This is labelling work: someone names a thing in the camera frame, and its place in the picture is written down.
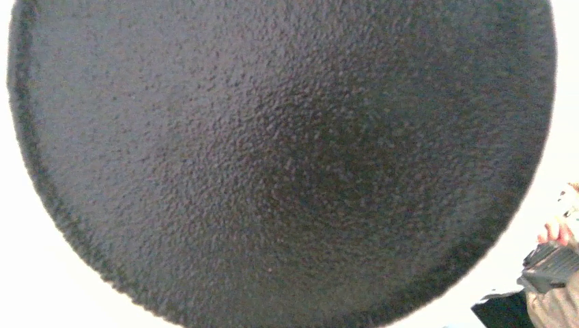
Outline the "matte black mug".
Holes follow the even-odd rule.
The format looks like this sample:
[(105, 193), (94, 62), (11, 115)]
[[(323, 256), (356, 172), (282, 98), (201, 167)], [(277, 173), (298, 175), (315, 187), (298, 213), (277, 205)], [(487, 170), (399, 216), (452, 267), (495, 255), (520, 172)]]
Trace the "matte black mug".
[(548, 132), (548, 1), (17, 1), (27, 170), (184, 327), (377, 327), (500, 238)]

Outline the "person hand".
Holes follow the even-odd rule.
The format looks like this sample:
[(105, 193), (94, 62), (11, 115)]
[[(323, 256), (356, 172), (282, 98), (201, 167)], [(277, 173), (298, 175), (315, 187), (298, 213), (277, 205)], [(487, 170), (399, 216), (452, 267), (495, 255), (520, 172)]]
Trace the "person hand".
[(568, 245), (573, 233), (566, 223), (546, 223), (537, 235), (539, 244), (555, 241), (561, 245)]

